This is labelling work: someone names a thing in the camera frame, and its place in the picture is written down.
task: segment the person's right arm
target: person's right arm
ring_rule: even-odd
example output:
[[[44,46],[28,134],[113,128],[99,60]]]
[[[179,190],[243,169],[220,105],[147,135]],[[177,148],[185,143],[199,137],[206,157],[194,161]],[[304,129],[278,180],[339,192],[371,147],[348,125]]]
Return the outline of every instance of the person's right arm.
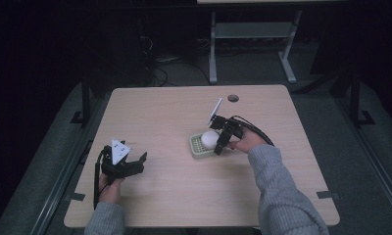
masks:
[[[240,141],[228,146],[248,153],[261,191],[258,216],[263,234],[328,234],[313,204],[298,191],[277,148],[248,129]]]

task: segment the white metal stand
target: white metal stand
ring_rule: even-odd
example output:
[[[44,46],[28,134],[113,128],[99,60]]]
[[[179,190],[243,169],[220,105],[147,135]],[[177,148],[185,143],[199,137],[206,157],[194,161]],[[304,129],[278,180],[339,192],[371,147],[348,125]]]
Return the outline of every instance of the white metal stand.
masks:
[[[217,23],[216,13],[212,12],[211,25],[211,54],[209,56],[210,83],[216,84],[217,62],[215,59],[216,38],[287,38],[284,50],[278,52],[279,60],[290,83],[295,83],[296,77],[288,62],[288,55],[296,35],[302,11],[296,12],[293,22],[282,23]]]

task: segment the gray sweater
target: gray sweater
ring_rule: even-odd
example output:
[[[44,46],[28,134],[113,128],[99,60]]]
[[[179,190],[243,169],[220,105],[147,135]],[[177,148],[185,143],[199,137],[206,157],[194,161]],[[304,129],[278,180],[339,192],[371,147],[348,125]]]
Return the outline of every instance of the gray sweater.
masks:
[[[261,231],[270,234],[328,234],[327,227],[310,200],[297,190],[282,164],[279,150],[259,145],[248,153],[248,160],[261,191],[258,217]],[[123,234],[124,208],[99,203],[85,234]]]

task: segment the human hand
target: human hand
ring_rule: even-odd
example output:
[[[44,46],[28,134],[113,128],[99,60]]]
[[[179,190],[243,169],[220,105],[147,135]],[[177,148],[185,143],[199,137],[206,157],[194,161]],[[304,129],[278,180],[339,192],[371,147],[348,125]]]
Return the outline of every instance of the human hand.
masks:
[[[260,144],[267,144],[263,138],[247,127],[242,126],[242,132],[242,138],[239,141],[229,141],[227,144],[228,148],[237,149],[245,154],[248,154],[248,152],[255,146]]]
[[[116,179],[111,185],[108,184],[108,175],[102,173],[99,176],[99,202],[117,204],[121,197],[121,183],[125,178]]]

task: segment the human arm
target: human arm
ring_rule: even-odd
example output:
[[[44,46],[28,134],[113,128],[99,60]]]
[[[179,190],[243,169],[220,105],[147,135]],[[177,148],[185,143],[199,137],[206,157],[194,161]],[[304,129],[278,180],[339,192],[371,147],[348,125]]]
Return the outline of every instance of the human arm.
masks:
[[[240,141],[228,146],[248,153],[261,191],[258,215],[263,234],[328,234],[313,204],[298,191],[277,148],[248,129]]]
[[[107,185],[107,175],[101,174],[99,188],[102,190],[95,212],[85,227],[84,234],[123,234],[125,210],[118,205],[121,197],[121,183],[124,179],[116,179]]]

